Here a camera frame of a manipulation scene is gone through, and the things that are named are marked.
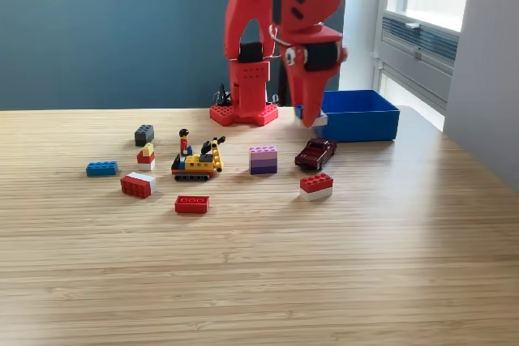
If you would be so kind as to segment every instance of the yellow lego vehicle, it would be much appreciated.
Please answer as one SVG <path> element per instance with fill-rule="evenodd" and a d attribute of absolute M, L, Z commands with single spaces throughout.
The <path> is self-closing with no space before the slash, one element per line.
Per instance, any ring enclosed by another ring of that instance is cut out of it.
<path fill-rule="evenodd" d="M 177 182 L 206 182 L 214 177 L 215 172 L 224 170 L 224 163 L 220 156 L 220 143 L 225 142 L 225 137 L 214 138 L 211 142 L 207 141 L 202 146 L 200 154 L 187 156 L 182 160 L 180 154 L 177 155 L 171 173 Z"/>

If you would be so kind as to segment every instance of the white wall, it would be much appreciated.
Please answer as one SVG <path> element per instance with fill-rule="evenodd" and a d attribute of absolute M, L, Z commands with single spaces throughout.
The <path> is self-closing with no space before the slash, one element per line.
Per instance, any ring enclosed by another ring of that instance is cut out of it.
<path fill-rule="evenodd" d="M 350 55 L 341 66 L 339 89 L 371 89 L 379 0 L 346 0 L 343 43 Z"/>
<path fill-rule="evenodd" d="M 444 132 L 519 189 L 519 0 L 467 0 Z"/>

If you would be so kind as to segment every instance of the yellow lego piece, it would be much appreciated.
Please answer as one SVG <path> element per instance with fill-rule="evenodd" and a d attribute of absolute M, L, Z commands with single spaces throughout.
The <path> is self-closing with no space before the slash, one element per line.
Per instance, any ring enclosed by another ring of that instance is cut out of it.
<path fill-rule="evenodd" d="M 216 170 L 217 172 L 223 172 L 224 163 L 220 158 L 220 148 L 218 147 L 218 142 L 216 140 L 213 140 L 211 142 L 211 148 L 212 148 L 212 162 L 214 165 L 214 170 Z"/>
<path fill-rule="evenodd" d="M 144 157 L 151 157 L 152 154 L 155 152 L 153 149 L 153 143 L 146 143 L 143 147 L 143 156 Z"/>
<path fill-rule="evenodd" d="M 186 170 L 212 170 L 212 162 L 200 162 L 200 154 L 186 157 Z"/>

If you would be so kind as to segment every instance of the red lego brick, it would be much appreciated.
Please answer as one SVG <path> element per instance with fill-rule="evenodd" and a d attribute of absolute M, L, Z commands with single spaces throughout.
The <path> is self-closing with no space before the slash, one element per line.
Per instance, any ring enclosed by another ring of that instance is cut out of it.
<path fill-rule="evenodd" d="M 152 153 L 150 157 L 143 156 L 143 151 L 137 155 L 137 163 L 138 164 L 151 164 L 152 161 L 155 160 L 155 153 Z"/>
<path fill-rule="evenodd" d="M 175 212 L 179 214 L 205 214 L 208 209 L 208 196 L 178 196 L 175 202 Z"/>
<path fill-rule="evenodd" d="M 299 184 L 302 190 L 311 194 L 318 190 L 325 190 L 333 187 L 333 179 L 326 173 L 321 173 L 315 176 L 302 178 Z"/>
<path fill-rule="evenodd" d="M 121 179 L 121 188 L 124 194 L 142 199 L 146 199 L 152 194 L 152 188 L 149 182 L 128 176 Z"/>

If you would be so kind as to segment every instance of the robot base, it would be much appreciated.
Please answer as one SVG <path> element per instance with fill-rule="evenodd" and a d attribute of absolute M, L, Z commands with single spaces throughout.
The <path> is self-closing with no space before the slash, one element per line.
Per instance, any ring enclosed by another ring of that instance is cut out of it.
<path fill-rule="evenodd" d="M 276 105 L 265 105 L 265 109 L 260 115 L 254 117 L 239 117 L 233 106 L 222 107 L 214 105 L 209 110 L 211 119 L 220 123 L 222 126 L 230 126 L 233 123 L 253 123 L 257 126 L 265 126 L 279 116 Z"/>

